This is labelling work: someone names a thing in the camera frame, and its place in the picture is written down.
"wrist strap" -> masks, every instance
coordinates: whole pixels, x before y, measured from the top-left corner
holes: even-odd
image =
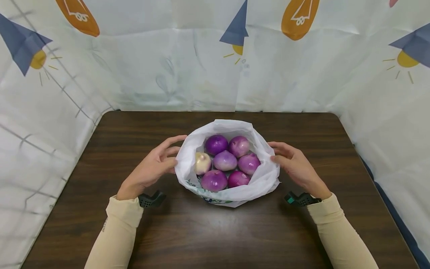
[[[316,204],[322,201],[319,198],[312,197],[307,192],[302,193],[300,196],[295,195],[293,192],[289,192],[284,197],[284,199],[287,201],[287,203],[296,207],[305,207],[307,205]]]

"finger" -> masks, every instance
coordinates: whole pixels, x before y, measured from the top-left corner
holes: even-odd
[[[283,151],[280,150],[279,148],[274,148],[273,151],[275,151],[275,155],[282,155]]]
[[[155,148],[155,150],[160,154],[164,152],[168,147],[170,147],[171,144],[174,144],[179,141],[183,141],[185,140],[185,138],[187,138],[187,135],[169,137],[168,139],[164,140],[161,144],[159,144]]]
[[[181,147],[176,147],[176,146],[166,149],[164,151],[163,157],[161,159],[164,160],[165,158],[167,158],[170,155],[177,154],[180,149],[181,149]]]
[[[293,155],[299,151],[295,147],[290,146],[284,142],[269,142],[268,144],[274,149],[275,148],[279,149],[282,155],[286,155],[288,158],[292,158]]]
[[[169,169],[175,167],[178,164],[178,161],[175,157],[168,157],[163,161],[164,170],[168,171]]]
[[[285,158],[284,156],[281,155],[275,155],[275,156],[271,156],[270,159],[276,163],[276,164],[280,164],[281,167],[285,170],[288,170],[288,168],[290,167],[291,164],[291,160]]]

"white backdrop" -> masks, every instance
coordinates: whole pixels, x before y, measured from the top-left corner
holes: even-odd
[[[95,125],[118,108],[333,112],[430,257],[429,9],[2,0],[0,267],[20,267]]]

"white plastic bag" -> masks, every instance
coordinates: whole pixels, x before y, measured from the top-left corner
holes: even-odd
[[[239,135],[249,140],[250,150],[257,155],[261,165],[255,171],[248,185],[220,192],[210,192],[201,188],[194,172],[195,154],[204,151],[206,138],[214,134],[222,134],[229,141]],[[176,157],[178,164],[175,167],[175,172],[179,183],[207,202],[226,207],[238,207],[274,191],[279,185],[280,167],[270,160],[272,155],[274,155],[273,149],[257,133],[252,124],[244,121],[215,120],[193,131],[185,139]]]

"hand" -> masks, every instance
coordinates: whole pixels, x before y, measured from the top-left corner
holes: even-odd
[[[175,157],[169,156],[178,153],[181,147],[170,145],[183,141],[186,137],[186,135],[170,137],[154,148],[124,180],[117,193],[117,200],[135,199],[165,173],[174,174],[174,167],[178,162]]]
[[[301,150],[284,142],[269,142],[269,146],[276,154],[270,159],[280,164],[291,179],[306,192],[323,200],[332,195]]]

